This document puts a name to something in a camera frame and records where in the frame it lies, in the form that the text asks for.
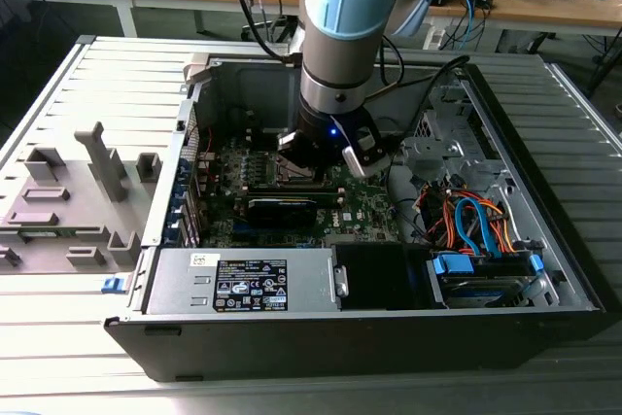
metal workbench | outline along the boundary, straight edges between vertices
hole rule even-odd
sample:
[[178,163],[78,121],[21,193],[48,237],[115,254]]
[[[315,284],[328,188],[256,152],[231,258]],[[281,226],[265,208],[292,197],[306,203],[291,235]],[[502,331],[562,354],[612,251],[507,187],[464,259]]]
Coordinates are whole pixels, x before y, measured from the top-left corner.
[[[61,156],[87,158],[71,137],[85,115],[103,122],[104,141],[121,159],[134,160],[145,151],[165,157],[169,129],[185,96],[184,61],[191,52],[232,48],[260,55],[259,47],[236,43],[96,38],[77,44],[0,152],[0,215],[6,215],[28,176],[22,163],[28,147],[53,141]],[[404,58],[443,63],[452,56],[409,52]],[[539,57],[480,54],[472,62],[622,294],[622,144],[564,74]],[[515,370],[160,384],[103,330],[101,320],[127,300],[102,295],[103,279],[102,274],[0,276],[0,410],[622,412],[622,326],[589,342],[549,350]]]

power supply label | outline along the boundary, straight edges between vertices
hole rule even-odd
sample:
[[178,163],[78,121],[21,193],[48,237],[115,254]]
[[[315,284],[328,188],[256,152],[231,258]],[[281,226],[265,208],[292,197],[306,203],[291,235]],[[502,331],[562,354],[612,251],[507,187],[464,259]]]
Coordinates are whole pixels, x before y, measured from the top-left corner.
[[219,313],[288,309],[284,259],[218,261],[215,283],[213,303]]

robotic arm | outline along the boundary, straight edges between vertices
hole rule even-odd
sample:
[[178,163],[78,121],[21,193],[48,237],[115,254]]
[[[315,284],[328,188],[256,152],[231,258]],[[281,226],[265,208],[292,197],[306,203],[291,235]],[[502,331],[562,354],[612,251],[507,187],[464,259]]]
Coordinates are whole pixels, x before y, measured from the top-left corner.
[[345,160],[356,177],[386,168],[387,149],[363,106],[385,31],[411,36],[431,0],[300,0],[304,29],[297,128],[279,152],[300,167]]

sticker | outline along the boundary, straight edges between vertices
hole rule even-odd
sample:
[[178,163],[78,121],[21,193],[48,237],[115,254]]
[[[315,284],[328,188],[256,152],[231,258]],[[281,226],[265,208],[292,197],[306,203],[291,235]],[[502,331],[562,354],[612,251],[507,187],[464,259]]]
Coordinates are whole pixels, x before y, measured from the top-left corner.
[[220,258],[220,253],[193,253],[190,255],[190,266],[216,266]]
[[34,237],[57,237],[58,234],[56,232],[21,232],[19,235],[26,238],[34,238]]
[[217,264],[216,311],[287,311],[288,269],[284,259],[218,260]]

blue cable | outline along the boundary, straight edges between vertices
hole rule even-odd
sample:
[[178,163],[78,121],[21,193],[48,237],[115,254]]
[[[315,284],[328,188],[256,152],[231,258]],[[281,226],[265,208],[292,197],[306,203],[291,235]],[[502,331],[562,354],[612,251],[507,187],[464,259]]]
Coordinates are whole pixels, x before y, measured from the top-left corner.
[[501,252],[497,249],[495,238],[490,234],[490,230],[488,229],[486,210],[481,204],[479,204],[476,199],[463,198],[456,205],[456,212],[454,213],[454,217],[456,219],[456,230],[458,231],[458,235],[460,235],[460,237],[465,240],[465,243],[469,245],[469,247],[477,256],[480,255],[479,248],[477,248],[475,242],[468,238],[468,235],[465,233],[465,229],[463,228],[463,208],[467,203],[471,203],[473,206],[475,206],[475,211],[477,211],[477,216],[479,217],[479,224],[481,226],[482,237],[484,238],[484,245],[486,246],[486,250],[488,250],[488,253],[493,255],[493,258],[500,258]]
[[466,27],[465,36],[463,36],[463,40],[460,42],[458,46],[458,51],[461,50],[465,44],[467,43],[467,39],[470,36],[470,29],[473,26],[473,18],[475,17],[475,11],[473,9],[473,4],[470,0],[466,0],[466,5],[468,6],[468,26]]

